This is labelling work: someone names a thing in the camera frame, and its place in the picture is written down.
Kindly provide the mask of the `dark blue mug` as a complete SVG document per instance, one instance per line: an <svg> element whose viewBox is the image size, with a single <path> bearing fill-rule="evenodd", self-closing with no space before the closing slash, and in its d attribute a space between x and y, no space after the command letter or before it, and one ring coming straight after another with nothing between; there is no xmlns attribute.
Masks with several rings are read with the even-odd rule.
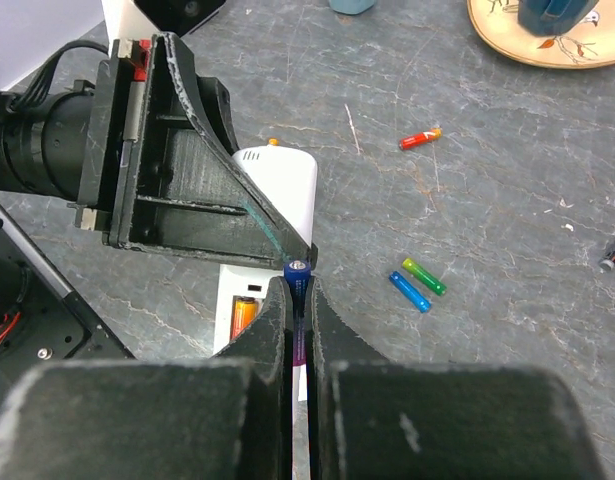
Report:
<svg viewBox="0 0 615 480"><path fill-rule="evenodd" d="M597 5L598 0L523 0L517 21L534 36L567 33Z"/></svg>

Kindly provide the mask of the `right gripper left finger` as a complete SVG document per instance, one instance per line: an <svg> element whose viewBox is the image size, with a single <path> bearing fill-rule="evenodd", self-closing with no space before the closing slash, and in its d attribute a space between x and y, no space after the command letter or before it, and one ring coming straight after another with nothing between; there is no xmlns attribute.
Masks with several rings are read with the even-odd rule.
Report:
<svg viewBox="0 0 615 480"><path fill-rule="evenodd" d="M288 479L289 288L212 358L28 370L0 411L0 479Z"/></svg>

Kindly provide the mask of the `black battery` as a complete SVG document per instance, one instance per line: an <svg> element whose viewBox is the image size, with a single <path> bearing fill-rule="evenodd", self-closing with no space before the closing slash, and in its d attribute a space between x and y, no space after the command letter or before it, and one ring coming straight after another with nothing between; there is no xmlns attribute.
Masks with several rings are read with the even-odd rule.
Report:
<svg viewBox="0 0 615 480"><path fill-rule="evenodd" d="M605 249L602 258L599 260L599 267L606 272L615 268L615 239Z"/></svg>

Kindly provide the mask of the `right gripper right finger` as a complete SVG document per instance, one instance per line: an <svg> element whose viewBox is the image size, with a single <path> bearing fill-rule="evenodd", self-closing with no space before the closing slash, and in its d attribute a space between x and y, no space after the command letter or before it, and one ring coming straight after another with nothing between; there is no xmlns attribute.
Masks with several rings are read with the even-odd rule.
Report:
<svg viewBox="0 0 615 480"><path fill-rule="evenodd" d="M306 299L315 479L602 479L581 408L532 365L399 363Z"/></svg>

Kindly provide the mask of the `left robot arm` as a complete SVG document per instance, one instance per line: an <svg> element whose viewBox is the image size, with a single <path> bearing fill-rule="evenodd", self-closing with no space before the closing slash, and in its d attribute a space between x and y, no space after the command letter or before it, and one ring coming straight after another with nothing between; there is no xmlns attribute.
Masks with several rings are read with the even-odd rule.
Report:
<svg viewBox="0 0 615 480"><path fill-rule="evenodd" d="M270 269L317 260L236 161L229 92L196 73L177 35L118 40L95 82L51 94L58 62L25 92L0 91L0 191L92 212L117 249Z"/></svg>

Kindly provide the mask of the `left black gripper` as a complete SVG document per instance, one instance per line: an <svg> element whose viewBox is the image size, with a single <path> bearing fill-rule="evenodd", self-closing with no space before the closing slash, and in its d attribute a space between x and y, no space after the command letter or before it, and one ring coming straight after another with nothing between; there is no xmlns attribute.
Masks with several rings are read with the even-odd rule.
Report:
<svg viewBox="0 0 615 480"><path fill-rule="evenodd" d="M236 163L230 95L174 33L100 64L76 198L106 245L277 269L318 258Z"/></svg>

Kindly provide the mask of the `blue battery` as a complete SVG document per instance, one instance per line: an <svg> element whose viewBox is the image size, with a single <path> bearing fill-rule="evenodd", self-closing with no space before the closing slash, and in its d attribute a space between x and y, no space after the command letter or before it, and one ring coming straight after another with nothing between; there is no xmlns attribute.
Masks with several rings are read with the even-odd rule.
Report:
<svg viewBox="0 0 615 480"><path fill-rule="evenodd" d="M431 309L431 303L399 272L393 271L389 275L390 282L406 297L421 313L427 313Z"/></svg>

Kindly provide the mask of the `red orange battery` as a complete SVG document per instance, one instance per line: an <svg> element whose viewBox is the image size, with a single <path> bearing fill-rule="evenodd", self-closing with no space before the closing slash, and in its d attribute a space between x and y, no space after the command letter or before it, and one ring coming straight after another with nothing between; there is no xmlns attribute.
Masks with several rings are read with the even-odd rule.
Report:
<svg viewBox="0 0 615 480"><path fill-rule="evenodd" d="M410 150L420 145L424 145L442 137L441 128L431 128L408 137L402 138L399 141L399 148L403 151Z"/></svg>

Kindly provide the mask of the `beige floral plate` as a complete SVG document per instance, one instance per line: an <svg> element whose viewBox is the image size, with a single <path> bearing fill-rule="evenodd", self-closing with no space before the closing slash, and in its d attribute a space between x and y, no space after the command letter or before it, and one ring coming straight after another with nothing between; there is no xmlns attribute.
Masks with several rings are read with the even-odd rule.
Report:
<svg viewBox="0 0 615 480"><path fill-rule="evenodd" d="M598 2L567 33L543 37L518 24L516 1L469 1L467 8L478 36L520 63L554 69L615 65L615 0Z"/></svg>

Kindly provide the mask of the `light blue mug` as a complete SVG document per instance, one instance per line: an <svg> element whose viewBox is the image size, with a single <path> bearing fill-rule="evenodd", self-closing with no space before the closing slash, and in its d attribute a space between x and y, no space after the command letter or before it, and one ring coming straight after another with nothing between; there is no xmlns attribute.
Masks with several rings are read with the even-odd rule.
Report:
<svg viewBox="0 0 615 480"><path fill-rule="evenodd" d="M328 0L328 5L334 12L347 16L362 14L375 4L375 0Z"/></svg>

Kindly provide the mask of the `purple battery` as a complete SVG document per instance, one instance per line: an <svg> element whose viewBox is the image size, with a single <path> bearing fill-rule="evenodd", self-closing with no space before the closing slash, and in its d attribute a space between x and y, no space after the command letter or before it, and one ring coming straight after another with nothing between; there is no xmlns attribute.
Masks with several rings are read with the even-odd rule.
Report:
<svg viewBox="0 0 615 480"><path fill-rule="evenodd" d="M292 260L284 266L283 274L292 299L293 366L300 367L306 364L304 315L311 265L307 261Z"/></svg>

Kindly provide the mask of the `green battery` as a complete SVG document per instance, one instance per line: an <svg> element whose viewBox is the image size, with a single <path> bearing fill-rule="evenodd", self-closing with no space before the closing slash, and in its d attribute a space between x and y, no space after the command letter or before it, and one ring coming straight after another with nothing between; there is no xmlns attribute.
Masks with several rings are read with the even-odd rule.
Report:
<svg viewBox="0 0 615 480"><path fill-rule="evenodd" d="M436 295L443 296L445 294L446 285L413 259L406 258L402 262L402 267Z"/></svg>

